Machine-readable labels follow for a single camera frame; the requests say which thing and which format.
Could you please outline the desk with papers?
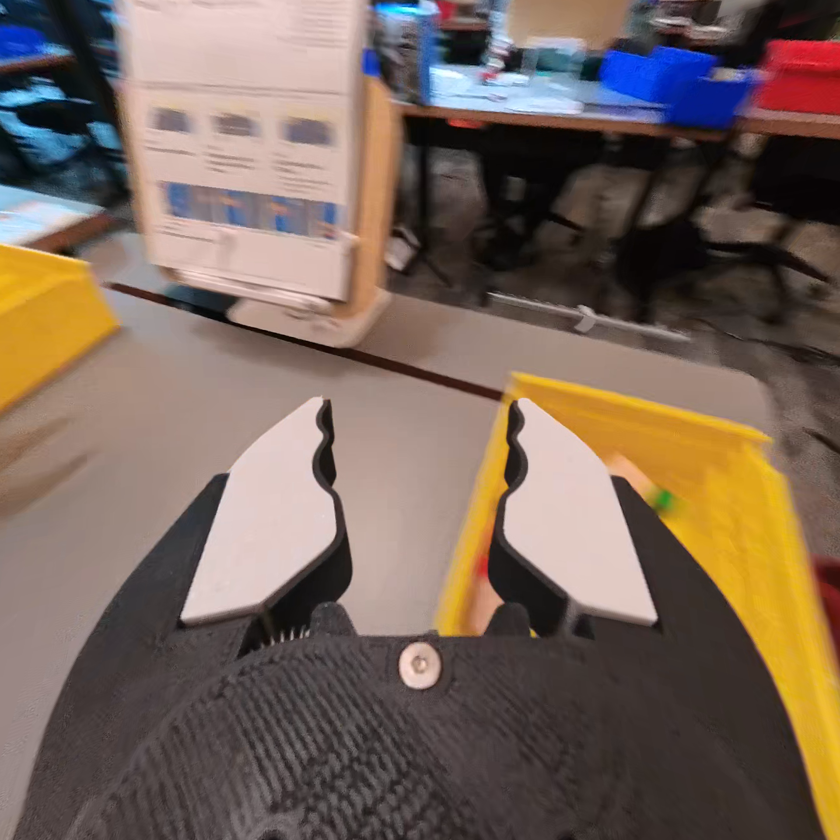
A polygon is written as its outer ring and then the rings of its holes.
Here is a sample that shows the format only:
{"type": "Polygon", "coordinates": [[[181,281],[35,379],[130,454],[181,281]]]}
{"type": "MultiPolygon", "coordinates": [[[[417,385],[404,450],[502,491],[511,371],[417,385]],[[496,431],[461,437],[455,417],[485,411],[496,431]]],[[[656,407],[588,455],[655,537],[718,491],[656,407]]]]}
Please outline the desk with papers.
{"type": "Polygon", "coordinates": [[[1,244],[73,255],[117,219],[106,209],[1,185],[1,244]]]}

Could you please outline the yellow plastic box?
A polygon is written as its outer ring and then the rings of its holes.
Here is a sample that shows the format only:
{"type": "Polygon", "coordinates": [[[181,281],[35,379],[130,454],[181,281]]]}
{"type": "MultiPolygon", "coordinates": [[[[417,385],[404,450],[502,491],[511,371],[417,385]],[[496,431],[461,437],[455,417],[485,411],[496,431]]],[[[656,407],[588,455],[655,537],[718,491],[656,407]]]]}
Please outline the yellow plastic box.
{"type": "Polygon", "coordinates": [[[474,568],[505,484],[509,404],[537,403],[600,457],[620,454],[670,491],[664,522],[737,613],[775,681],[826,838],[839,838],[839,683],[812,560],[771,438],[710,415],[514,372],[479,468],[434,628],[471,635],[474,568]]]}
{"type": "Polygon", "coordinates": [[[121,330],[89,264],[1,246],[1,411],[121,330]]]}

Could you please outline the black office chair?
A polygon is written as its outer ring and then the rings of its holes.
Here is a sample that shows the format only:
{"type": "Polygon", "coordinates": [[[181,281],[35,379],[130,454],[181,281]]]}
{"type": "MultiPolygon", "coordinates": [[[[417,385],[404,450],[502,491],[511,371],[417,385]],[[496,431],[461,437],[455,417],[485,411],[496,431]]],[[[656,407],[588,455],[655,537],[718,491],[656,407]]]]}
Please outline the black office chair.
{"type": "Polygon", "coordinates": [[[834,288],[830,276],[788,249],[795,228],[795,220],[788,219],[765,241],[711,242],[687,217],[652,227],[633,227],[616,244],[616,280],[633,299],[633,319],[651,324],[660,291],[696,274],[735,266],[758,267],[769,275],[774,293],[763,320],[771,325],[784,324],[793,311],[793,290],[785,271],[811,280],[813,299],[824,299],[834,288]]]}

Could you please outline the dark red object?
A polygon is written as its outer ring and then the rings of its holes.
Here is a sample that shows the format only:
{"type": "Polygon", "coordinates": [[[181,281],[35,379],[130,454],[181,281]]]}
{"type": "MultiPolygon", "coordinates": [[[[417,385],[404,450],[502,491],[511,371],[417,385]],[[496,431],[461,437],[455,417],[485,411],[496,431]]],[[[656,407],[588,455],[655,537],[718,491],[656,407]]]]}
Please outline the dark red object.
{"type": "Polygon", "coordinates": [[[839,559],[813,555],[813,568],[817,588],[826,617],[831,623],[839,622],[839,559]]]}

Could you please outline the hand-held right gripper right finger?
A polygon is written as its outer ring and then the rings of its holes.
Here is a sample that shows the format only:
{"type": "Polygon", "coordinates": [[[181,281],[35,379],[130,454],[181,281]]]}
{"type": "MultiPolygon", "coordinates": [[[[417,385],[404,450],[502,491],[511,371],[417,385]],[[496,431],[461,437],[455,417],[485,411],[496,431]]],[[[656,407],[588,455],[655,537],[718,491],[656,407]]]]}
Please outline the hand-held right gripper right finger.
{"type": "Polygon", "coordinates": [[[524,608],[540,638],[595,620],[659,630],[659,615],[604,462],[575,432],[527,397],[507,415],[505,488],[488,575],[507,604],[524,608]]]}

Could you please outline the long wooden desk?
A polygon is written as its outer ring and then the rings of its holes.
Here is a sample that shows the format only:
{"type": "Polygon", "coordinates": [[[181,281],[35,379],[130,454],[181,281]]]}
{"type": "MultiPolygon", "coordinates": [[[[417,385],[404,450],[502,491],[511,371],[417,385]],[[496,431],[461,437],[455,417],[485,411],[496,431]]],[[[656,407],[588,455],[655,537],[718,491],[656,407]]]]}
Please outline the long wooden desk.
{"type": "Polygon", "coordinates": [[[666,123],[662,107],[605,90],[599,82],[562,83],[540,77],[526,85],[493,86],[480,82],[476,66],[442,66],[455,82],[434,90],[428,104],[397,94],[395,104],[408,121],[408,136],[416,140],[415,196],[427,212],[431,196],[430,163],[434,148],[456,148],[466,141],[436,139],[439,123],[466,122],[514,125],[546,130],[602,133],[607,139],[642,137],[657,142],[676,140],[718,143],[740,134],[763,137],[838,140],[837,115],[780,112],[746,107],[730,133],[683,128],[666,123]]]}

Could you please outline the tan board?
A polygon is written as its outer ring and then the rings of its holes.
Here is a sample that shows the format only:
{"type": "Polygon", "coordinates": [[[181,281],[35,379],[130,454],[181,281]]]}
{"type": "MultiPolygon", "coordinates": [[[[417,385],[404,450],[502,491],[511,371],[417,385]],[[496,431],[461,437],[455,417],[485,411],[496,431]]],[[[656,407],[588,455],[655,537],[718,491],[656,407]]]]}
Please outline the tan board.
{"type": "Polygon", "coordinates": [[[517,47],[534,39],[572,38],[608,47],[623,32],[631,1],[510,1],[507,32],[517,47]]]}

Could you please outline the poster on wooden stand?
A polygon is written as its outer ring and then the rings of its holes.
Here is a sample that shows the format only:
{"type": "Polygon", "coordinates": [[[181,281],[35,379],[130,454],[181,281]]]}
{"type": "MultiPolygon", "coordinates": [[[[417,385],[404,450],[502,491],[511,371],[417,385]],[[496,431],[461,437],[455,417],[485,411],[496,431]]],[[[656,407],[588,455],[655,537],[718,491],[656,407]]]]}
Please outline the poster on wooden stand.
{"type": "Polygon", "coordinates": [[[123,144],[150,262],[236,324],[356,346],[392,295],[403,125],[368,2],[117,2],[123,144]]]}

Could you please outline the blue plastic bin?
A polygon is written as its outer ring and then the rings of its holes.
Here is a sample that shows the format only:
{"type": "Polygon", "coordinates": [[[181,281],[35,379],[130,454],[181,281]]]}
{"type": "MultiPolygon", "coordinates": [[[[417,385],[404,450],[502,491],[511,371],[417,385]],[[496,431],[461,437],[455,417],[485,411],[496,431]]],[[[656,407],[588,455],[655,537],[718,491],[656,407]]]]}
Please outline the blue plastic bin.
{"type": "Polygon", "coordinates": [[[604,88],[643,102],[671,104],[719,64],[705,52],[658,46],[647,56],[608,50],[598,78],[604,88]]]}
{"type": "Polygon", "coordinates": [[[717,68],[680,82],[665,108],[665,123],[685,129],[728,130],[760,80],[752,68],[717,68]]]}

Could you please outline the red plastic bin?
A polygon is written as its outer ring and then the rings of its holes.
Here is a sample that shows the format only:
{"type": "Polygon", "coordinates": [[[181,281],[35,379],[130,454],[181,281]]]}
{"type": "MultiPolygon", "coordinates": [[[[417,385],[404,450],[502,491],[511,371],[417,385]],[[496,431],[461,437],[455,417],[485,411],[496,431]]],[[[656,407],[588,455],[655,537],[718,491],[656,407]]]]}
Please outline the red plastic bin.
{"type": "Polygon", "coordinates": [[[781,112],[839,114],[839,43],[782,40],[766,45],[755,107],[781,112]]]}

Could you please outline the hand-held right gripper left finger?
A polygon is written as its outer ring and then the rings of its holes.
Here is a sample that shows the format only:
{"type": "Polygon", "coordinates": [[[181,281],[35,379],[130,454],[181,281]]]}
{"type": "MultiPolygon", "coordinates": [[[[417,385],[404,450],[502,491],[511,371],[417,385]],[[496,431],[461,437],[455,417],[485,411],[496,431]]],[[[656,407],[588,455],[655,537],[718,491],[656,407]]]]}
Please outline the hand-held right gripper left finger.
{"type": "Polygon", "coordinates": [[[304,625],[352,580],[334,488],[329,399],[315,396],[265,431],[226,474],[180,614],[183,625],[268,615],[304,625]]]}

